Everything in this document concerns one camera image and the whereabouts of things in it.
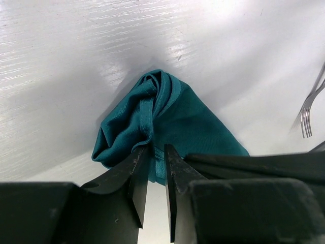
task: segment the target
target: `black plastic part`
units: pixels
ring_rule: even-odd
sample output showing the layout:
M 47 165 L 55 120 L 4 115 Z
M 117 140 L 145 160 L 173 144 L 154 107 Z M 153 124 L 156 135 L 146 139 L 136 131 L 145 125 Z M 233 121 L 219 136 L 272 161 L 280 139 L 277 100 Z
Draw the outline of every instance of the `black plastic part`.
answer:
M 138 148 L 82 187 L 0 184 L 0 243 L 137 243 L 150 158 Z
M 208 179 L 299 179 L 312 189 L 325 212 L 325 151 L 266 157 L 187 155 L 184 160 Z
M 323 191 L 321 157 L 190 155 L 182 160 L 166 145 L 171 241 L 325 243 L 325 218 L 310 190 Z

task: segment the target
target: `teal napkin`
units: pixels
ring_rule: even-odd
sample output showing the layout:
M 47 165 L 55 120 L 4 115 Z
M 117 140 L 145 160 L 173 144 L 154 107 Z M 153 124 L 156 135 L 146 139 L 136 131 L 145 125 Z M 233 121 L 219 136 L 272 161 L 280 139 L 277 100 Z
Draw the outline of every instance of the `teal napkin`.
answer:
M 114 167 L 148 143 L 155 149 L 149 180 L 163 185 L 165 144 L 172 144 L 181 157 L 189 153 L 248 156 L 189 85 L 162 70 L 143 75 L 103 120 L 92 159 Z

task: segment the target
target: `white wooden surface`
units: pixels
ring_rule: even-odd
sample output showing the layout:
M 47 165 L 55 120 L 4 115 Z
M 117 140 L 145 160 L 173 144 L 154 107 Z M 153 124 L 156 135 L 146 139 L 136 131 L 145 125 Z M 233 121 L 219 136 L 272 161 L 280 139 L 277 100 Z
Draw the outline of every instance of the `white wooden surface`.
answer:
M 191 85 L 252 155 L 307 151 L 290 132 L 325 61 L 323 0 L 0 0 L 0 180 L 93 179 L 101 120 L 151 69 Z M 149 184 L 139 243 L 168 243 Z

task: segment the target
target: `fabric fold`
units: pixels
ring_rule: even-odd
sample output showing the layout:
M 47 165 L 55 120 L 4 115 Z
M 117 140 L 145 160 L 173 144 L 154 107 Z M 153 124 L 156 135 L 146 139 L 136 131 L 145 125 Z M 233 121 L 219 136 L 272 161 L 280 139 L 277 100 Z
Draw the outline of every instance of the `fabric fold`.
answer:
M 103 120 L 92 159 L 114 167 L 137 146 L 152 143 L 155 163 L 149 180 L 164 184 L 164 145 L 188 153 L 248 155 L 193 90 L 176 77 L 154 70 L 143 75 Z

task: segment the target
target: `silver fork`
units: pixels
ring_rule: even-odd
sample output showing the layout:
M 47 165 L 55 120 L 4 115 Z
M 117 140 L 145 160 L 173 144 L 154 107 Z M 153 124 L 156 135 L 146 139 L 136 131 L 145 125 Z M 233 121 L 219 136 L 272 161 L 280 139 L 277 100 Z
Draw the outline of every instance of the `silver fork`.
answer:
M 313 104 L 315 98 L 318 96 L 318 94 L 325 88 L 325 79 L 320 85 L 320 87 L 312 94 L 308 96 L 308 98 L 305 100 L 301 110 L 300 110 L 300 125 L 301 125 L 301 131 L 303 133 L 303 138 L 305 138 L 304 129 L 306 132 L 306 136 L 311 137 L 313 136 L 311 131 L 311 124 L 310 124 L 310 109 L 311 105 Z

